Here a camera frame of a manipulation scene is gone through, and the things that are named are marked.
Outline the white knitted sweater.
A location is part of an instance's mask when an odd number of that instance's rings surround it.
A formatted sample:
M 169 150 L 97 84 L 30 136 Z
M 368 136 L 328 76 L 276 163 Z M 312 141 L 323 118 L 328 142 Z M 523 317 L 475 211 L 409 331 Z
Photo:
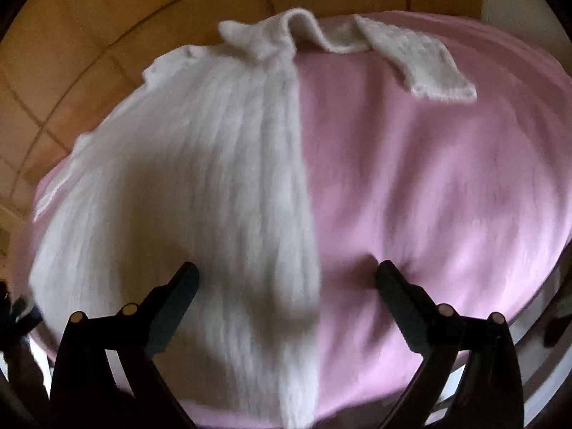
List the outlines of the white knitted sweater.
M 471 102 L 442 42 L 354 16 L 322 28 L 293 9 L 224 21 L 184 45 L 72 154 L 33 218 L 29 285 L 55 338 L 69 315 L 115 313 L 184 263 L 201 285 L 159 369 L 182 400 L 305 428 L 315 418 L 320 267 L 301 148 L 298 42 L 375 50 L 416 97 Z

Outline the pink bed sheet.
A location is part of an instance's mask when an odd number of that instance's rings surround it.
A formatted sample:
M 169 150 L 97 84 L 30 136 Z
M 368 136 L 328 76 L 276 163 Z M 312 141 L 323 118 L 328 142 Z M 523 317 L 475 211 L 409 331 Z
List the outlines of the pink bed sheet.
M 416 97 L 375 50 L 337 54 L 298 42 L 302 159 L 320 267 L 313 423 L 399 392 L 417 368 L 374 290 L 378 261 L 392 261 L 464 315 L 513 318 L 571 240 L 571 79 L 557 60 L 469 19 L 361 17 L 442 42 L 477 97 Z M 45 234 L 33 212 L 68 157 L 38 188 L 11 277 L 32 298 L 30 270 Z M 281 427 L 177 398 L 201 426 Z

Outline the brown wooden wardrobe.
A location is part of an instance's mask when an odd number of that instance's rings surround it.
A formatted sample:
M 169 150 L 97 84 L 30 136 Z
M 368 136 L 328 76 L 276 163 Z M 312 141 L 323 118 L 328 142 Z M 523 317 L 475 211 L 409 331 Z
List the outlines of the brown wooden wardrobe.
M 303 7 L 479 18 L 482 0 L 28 0 L 1 42 L 1 202 L 28 212 L 39 181 L 142 81 L 160 54 L 217 42 L 217 24 Z

